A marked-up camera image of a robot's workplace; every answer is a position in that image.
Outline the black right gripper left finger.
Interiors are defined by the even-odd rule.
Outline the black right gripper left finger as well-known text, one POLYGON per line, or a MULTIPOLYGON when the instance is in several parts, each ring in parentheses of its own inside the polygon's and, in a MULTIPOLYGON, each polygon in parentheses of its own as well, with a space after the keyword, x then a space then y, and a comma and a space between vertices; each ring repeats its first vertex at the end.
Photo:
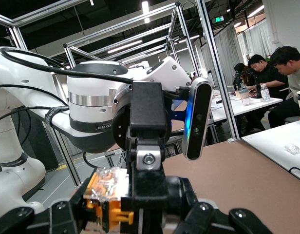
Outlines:
POLYGON ((55 202, 35 214, 30 207, 17 207, 0 217, 0 234, 79 234, 88 221, 94 221, 94 210, 87 209, 83 194, 86 179, 69 200, 55 202))

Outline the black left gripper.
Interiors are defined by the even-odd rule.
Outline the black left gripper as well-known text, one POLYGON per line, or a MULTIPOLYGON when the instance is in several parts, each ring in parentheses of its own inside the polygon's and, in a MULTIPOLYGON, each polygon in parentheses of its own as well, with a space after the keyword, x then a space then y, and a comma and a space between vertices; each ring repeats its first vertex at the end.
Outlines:
POLYGON ((162 166, 162 144, 170 137, 171 122, 161 83, 134 82, 120 86, 112 114, 113 138, 119 147, 127 150, 131 207, 135 210, 165 208, 168 189, 162 166))

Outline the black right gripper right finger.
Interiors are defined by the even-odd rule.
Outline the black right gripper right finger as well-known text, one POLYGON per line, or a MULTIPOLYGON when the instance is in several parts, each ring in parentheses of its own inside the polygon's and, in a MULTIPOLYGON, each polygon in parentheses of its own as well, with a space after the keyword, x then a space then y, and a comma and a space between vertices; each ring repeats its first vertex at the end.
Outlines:
POLYGON ((270 234, 265 224, 250 210, 233 208, 222 213, 214 202, 201 199, 182 220, 170 218, 166 234, 270 234))

